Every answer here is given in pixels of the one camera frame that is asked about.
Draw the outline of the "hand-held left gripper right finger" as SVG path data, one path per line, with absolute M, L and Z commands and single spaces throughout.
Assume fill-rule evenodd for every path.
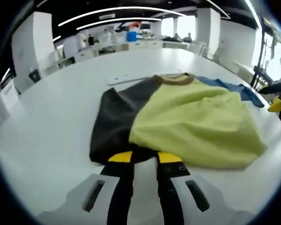
M 243 215 L 232 209 L 222 192 L 204 178 L 191 174 L 170 153 L 157 155 L 158 196 L 166 225 L 241 225 Z

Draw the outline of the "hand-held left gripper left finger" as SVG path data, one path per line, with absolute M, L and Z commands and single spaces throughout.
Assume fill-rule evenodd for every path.
M 68 192 L 66 202 L 38 216 L 43 225 L 125 225 L 133 195 L 132 152 L 112 156 L 100 174 L 91 174 Z

